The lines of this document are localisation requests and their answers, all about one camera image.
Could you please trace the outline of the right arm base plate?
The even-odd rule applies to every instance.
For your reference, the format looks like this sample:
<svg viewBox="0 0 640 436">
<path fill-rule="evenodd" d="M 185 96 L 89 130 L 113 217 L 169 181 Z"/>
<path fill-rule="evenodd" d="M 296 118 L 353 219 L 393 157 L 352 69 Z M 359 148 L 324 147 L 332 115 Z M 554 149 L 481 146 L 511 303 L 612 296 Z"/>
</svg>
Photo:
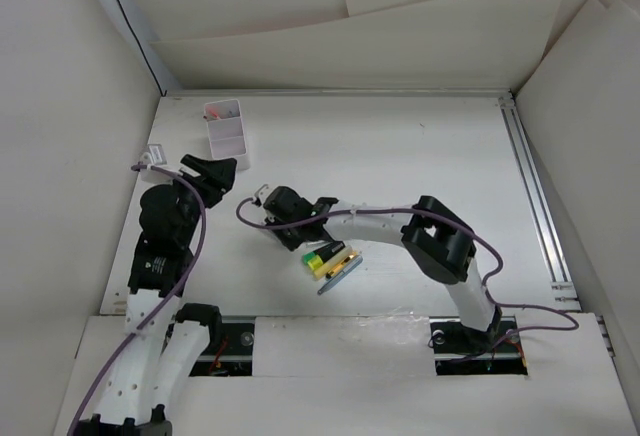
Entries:
<svg viewBox="0 0 640 436">
<path fill-rule="evenodd" d="M 500 344 L 495 342 L 517 329 L 514 317 L 503 319 L 495 338 L 488 343 L 474 342 L 458 318 L 430 320 L 428 346 L 434 353 L 438 376 L 495 376 L 528 374 L 525 353 L 518 335 Z"/>
</svg>

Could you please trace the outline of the black marker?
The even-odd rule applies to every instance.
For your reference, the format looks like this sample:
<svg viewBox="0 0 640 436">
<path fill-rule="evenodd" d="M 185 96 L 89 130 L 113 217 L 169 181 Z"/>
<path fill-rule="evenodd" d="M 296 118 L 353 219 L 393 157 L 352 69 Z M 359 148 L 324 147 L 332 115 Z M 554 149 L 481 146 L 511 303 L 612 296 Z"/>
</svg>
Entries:
<svg viewBox="0 0 640 436">
<path fill-rule="evenodd" d="M 343 241 L 332 241 L 316 251 L 316 255 L 323 261 L 329 261 L 336 254 L 340 253 L 345 248 Z"/>
</svg>

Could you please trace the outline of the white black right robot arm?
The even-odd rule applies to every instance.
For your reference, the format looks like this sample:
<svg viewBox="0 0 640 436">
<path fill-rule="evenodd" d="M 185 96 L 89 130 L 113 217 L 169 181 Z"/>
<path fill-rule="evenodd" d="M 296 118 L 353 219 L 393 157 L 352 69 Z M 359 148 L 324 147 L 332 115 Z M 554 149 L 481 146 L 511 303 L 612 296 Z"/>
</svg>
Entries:
<svg viewBox="0 0 640 436">
<path fill-rule="evenodd" d="M 502 312 L 482 286 L 473 230 L 438 199 L 422 196 L 385 213 L 333 197 L 312 203 L 287 186 L 263 186 L 256 197 L 265 224 L 291 251 L 304 243 L 350 240 L 405 249 L 426 277 L 447 289 L 470 353 L 488 350 L 497 340 Z"/>
</svg>

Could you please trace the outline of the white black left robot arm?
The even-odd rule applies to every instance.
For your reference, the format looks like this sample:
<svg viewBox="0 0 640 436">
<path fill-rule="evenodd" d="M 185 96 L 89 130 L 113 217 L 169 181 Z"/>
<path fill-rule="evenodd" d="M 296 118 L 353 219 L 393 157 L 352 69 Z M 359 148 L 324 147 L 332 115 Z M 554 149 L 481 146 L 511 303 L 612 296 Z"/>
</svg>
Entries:
<svg viewBox="0 0 640 436">
<path fill-rule="evenodd" d="M 219 308 L 182 296 L 204 248 L 206 212 L 232 189 L 237 161 L 186 155 L 181 163 L 179 172 L 151 157 L 133 167 L 165 180 L 140 198 L 124 340 L 80 403 L 70 435 L 172 434 L 169 411 L 182 385 L 198 357 L 222 343 Z"/>
</svg>

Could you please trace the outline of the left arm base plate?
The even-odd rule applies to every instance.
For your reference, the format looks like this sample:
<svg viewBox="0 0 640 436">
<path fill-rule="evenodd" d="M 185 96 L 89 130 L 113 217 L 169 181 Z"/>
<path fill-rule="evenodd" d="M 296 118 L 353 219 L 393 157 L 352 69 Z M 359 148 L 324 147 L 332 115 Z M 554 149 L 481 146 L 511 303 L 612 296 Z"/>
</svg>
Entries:
<svg viewBox="0 0 640 436">
<path fill-rule="evenodd" d="M 245 377 L 253 371 L 254 317 L 222 319 L 220 342 L 198 357 L 190 377 Z"/>
</svg>

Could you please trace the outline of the red capped gel pen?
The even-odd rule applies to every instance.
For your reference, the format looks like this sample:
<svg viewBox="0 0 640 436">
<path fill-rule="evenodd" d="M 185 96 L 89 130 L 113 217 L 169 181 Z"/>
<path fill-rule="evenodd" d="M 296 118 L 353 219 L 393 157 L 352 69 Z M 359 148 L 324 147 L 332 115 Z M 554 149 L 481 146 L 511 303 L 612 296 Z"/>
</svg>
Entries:
<svg viewBox="0 0 640 436">
<path fill-rule="evenodd" d="M 207 121 L 220 120 L 219 114 L 215 111 L 213 107 L 210 107 L 210 106 L 204 107 L 204 118 Z"/>
</svg>

